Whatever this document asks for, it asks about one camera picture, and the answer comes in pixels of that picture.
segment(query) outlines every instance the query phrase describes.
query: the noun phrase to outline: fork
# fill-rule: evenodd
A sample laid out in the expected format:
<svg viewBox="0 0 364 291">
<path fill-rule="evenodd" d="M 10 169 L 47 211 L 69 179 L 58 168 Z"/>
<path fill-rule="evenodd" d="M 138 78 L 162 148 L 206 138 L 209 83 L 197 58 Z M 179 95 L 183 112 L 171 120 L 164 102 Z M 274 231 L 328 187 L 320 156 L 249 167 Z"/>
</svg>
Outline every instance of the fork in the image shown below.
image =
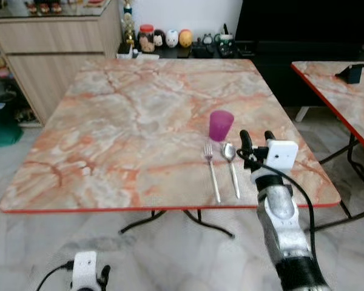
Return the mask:
<svg viewBox="0 0 364 291">
<path fill-rule="evenodd" d="M 218 191 L 218 184 L 217 184 L 216 175 L 214 173 L 214 167 L 213 167 L 213 161 L 212 161 L 213 160 L 212 144 L 210 144 L 209 142 L 207 142 L 204 147 L 204 156 L 207 159 L 207 162 L 209 163 L 209 168 L 211 169 L 213 186 L 214 186 L 214 190 L 215 190 L 215 194 L 216 194 L 217 203 L 221 203 L 220 192 Z"/>
</svg>

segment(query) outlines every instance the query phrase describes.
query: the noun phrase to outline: spoon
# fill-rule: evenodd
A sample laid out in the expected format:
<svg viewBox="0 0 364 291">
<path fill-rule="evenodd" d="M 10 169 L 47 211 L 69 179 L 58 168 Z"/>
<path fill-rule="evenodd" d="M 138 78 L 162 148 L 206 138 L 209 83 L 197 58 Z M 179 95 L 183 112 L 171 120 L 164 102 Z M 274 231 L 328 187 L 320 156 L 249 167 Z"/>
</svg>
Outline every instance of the spoon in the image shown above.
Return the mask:
<svg viewBox="0 0 364 291">
<path fill-rule="evenodd" d="M 223 150 L 221 151 L 221 154 L 229 163 L 229 167 L 231 168 L 233 186 L 236 191 L 236 197 L 237 197 L 237 199 L 240 199 L 240 189 L 238 188 L 236 170 L 235 170 L 235 166 L 232 163 L 233 159 L 236 156 L 236 148 L 231 143 L 227 142 L 223 146 Z"/>
</svg>

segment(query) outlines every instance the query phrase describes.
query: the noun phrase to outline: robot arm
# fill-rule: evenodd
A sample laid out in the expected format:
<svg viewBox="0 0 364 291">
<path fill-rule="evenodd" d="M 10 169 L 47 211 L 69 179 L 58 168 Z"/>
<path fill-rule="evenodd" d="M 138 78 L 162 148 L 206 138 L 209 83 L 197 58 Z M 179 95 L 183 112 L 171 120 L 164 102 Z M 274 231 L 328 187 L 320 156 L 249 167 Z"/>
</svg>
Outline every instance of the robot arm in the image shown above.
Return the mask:
<svg viewBox="0 0 364 291">
<path fill-rule="evenodd" d="M 257 214 L 281 286 L 285 291 L 330 290 L 299 225 L 291 186 L 284 185 L 278 174 L 249 162 L 257 161 L 277 170 L 290 171 L 298 145 L 292 141 L 276 141 L 271 132 L 266 132 L 265 137 L 266 147 L 253 148 L 248 132 L 242 130 L 241 157 L 244 168 L 251 169 L 252 181 L 259 191 Z"/>
</svg>

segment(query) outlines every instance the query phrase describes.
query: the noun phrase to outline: red table edge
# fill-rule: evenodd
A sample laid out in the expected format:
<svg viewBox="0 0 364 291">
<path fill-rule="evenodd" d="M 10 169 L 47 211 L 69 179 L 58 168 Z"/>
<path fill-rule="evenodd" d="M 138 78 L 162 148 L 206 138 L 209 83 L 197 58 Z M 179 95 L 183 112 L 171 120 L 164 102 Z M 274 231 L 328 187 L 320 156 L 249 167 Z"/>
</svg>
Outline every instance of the red table edge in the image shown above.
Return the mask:
<svg viewBox="0 0 364 291">
<path fill-rule="evenodd" d="M 316 204 L 313 208 L 328 208 L 338 205 L 340 201 L 327 204 Z M 307 205 L 300 204 L 300 208 L 307 208 Z M 1 210 L 7 214 L 59 214 L 59 213 L 90 213 L 90 212 L 128 212 L 128 211 L 162 211 L 162 210 L 204 210 L 204 209 L 256 209 L 257 206 L 186 206 L 186 207 L 122 207 L 122 208 L 84 208 L 84 209 L 11 209 Z"/>
<path fill-rule="evenodd" d="M 309 87 L 314 91 L 315 94 L 318 95 L 318 97 L 320 97 L 322 99 L 323 102 L 325 102 L 325 104 L 334 112 L 334 114 L 340 118 L 340 120 L 342 121 L 342 123 L 344 123 L 344 125 L 346 126 L 346 128 L 348 128 L 350 130 L 350 132 L 362 143 L 362 145 L 364 146 L 364 139 L 362 138 L 362 136 L 357 132 L 357 130 L 351 126 L 349 124 L 348 121 L 346 121 L 346 119 L 344 118 L 344 116 L 342 116 L 340 114 L 340 112 L 337 111 L 337 109 L 335 109 L 335 107 L 323 96 L 323 94 L 313 85 L 313 83 L 311 81 L 309 81 L 309 79 L 293 64 L 291 63 L 291 67 L 292 69 L 302 78 L 302 80 L 304 80 L 305 83 L 307 83 L 307 85 L 309 85 Z"/>
</svg>

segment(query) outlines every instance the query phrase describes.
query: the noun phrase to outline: white wall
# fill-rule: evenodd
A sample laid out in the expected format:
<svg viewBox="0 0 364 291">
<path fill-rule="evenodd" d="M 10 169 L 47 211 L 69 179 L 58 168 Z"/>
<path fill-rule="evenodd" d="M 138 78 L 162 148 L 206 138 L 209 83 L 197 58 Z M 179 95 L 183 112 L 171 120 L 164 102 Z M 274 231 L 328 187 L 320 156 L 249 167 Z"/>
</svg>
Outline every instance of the white wall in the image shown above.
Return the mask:
<svg viewBox="0 0 364 291">
<path fill-rule="evenodd" d="M 242 0 L 133 0 L 136 32 L 140 24 L 152 24 L 164 32 L 187 28 L 194 39 L 204 33 L 219 33 L 226 23 L 236 34 Z"/>
</svg>

